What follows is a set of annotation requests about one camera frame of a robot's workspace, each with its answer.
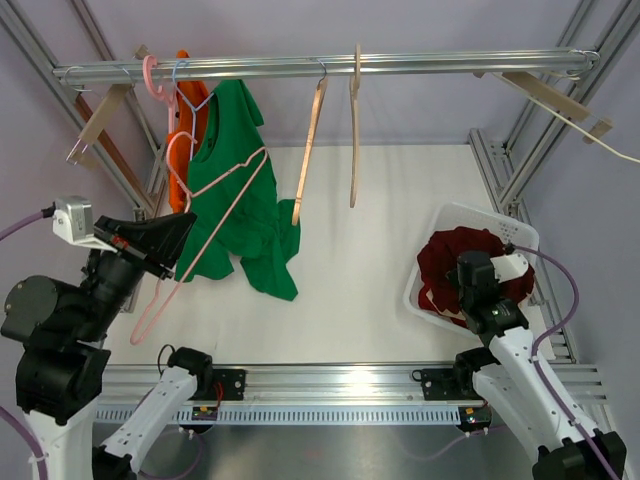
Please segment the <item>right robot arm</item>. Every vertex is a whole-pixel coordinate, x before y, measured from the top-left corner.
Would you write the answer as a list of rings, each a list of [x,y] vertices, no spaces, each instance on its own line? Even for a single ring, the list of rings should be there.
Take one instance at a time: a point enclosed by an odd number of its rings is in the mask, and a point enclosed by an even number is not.
[[[482,343],[456,356],[454,389],[477,395],[500,416],[531,461],[534,478],[622,478],[624,441],[602,431],[559,380],[524,313],[502,294],[495,259],[464,252],[449,276],[467,326]]]

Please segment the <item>dark maroon t shirt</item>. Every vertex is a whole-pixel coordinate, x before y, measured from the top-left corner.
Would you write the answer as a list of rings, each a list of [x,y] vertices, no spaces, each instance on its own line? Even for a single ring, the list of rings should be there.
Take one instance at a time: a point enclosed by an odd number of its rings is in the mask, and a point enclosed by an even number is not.
[[[453,287],[447,274],[454,270],[457,258],[466,251],[483,251],[491,257],[505,253],[506,244],[488,230],[456,227],[434,233],[417,255],[424,285]]]

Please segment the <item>bright red t shirt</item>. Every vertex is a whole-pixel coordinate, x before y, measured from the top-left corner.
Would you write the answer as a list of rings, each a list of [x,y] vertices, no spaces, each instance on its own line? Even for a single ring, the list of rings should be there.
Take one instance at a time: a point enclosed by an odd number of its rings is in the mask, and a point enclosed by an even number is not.
[[[467,328],[457,293],[453,287],[423,285],[418,293],[418,305],[422,310],[436,314],[459,327]]]

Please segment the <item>wooden hanger with metal hook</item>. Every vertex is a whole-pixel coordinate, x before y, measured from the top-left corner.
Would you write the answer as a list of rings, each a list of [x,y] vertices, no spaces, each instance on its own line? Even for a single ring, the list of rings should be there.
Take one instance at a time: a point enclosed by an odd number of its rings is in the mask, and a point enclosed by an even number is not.
[[[315,89],[314,97],[312,101],[310,123],[309,123],[308,132],[307,132],[302,166],[301,166],[301,171],[299,176],[299,182],[298,182],[298,187],[296,191],[296,197],[295,197],[294,207],[293,207],[293,212],[291,217],[292,226],[297,226],[299,224],[301,203],[304,196],[309,164],[311,161],[311,155],[312,155],[316,133],[318,129],[319,118],[321,115],[321,110],[322,110],[325,93],[328,85],[327,69],[326,69],[325,63],[319,58],[314,58],[314,61],[321,66],[322,76],[316,85],[316,89]]]

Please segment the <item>pink wire hanger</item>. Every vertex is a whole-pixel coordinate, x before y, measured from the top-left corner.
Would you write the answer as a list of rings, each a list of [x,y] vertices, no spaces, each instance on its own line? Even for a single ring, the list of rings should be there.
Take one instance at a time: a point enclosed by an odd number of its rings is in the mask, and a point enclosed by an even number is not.
[[[159,313],[156,313],[151,320],[147,320],[146,317],[150,315],[161,293],[161,281],[158,280],[156,282],[154,298],[145,308],[129,338],[131,345],[138,345],[144,340],[160,319],[160,315],[167,308],[168,302],[176,295],[180,285],[193,278],[195,268],[189,269],[189,267],[202,249],[201,244],[210,245],[207,240],[216,230],[220,220],[225,216],[226,211],[237,197],[238,192],[244,188],[251,177],[257,179],[255,170],[261,165],[266,154],[268,154],[267,148],[261,146],[251,152],[243,162],[239,162],[234,166],[225,164],[222,158],[217,159],[219,165],[215,164],[214,158],[204,160],[204,157],[207,156],[205,152],[197,154],[199,160],[193,158],[188,177],[188,180],[193,185],[188,185],[187,181],[184,181],[184,183],[188,189],[194,190],[188,196],[190,201],[188,202],[189,208],[187,212],[196,213],[197,220],[193,230],[187,235],[185,251],[179,256],[175,270],[176,282],[172,291],[159,307]]]

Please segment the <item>blue wire hanger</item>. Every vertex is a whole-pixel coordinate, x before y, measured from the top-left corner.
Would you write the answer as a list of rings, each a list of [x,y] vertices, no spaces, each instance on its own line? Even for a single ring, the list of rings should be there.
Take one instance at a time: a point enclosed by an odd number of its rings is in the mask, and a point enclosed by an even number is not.
[[[196,142],[193,143],[187,136],[180,136],[173,144],[171,158],[176,166],[187,166],[203,145],[209,118],[209,101],[213,94],[202,81],[179,81],[175,92],[178,100],[176,130],[169,134],[168,139],[186,132]]]

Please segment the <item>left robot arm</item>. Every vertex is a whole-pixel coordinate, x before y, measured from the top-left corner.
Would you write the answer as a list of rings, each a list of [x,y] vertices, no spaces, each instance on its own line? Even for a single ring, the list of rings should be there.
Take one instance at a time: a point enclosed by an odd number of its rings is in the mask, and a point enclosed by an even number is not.
[[[1,334],[23,347],[16,400],[40,478],[134,479],[177,410],[212,392],[211,356],[180,347],[125,424],[91,444],[111,356],[99,343],[145,274],[171,276],[195,222],[193,213],[140,222],[102,216],[81,237],[89,255],[79,285],[35,275],[10,291]]]

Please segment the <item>green t shirt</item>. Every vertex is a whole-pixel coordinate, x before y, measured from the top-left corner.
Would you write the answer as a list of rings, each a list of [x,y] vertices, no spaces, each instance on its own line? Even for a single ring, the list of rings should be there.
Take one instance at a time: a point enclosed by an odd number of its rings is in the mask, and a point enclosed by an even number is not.
[[[264,123],[257,103],[241,80],[221,82],[209,102],[209,118],[203,145],[197,154],[204,160],[218,158],[229,166],[243,162],[251,152],[264,146],[258,131]],[[195,275],[221,280],[234,271],[237,257],[249,284],[261,293],[292,301],[298,289],[287,269],[298,254],[300,226],[291,225],[294,202],[281,199],[271,159],[264,155],[251,177],[209,237],[189,269]]]

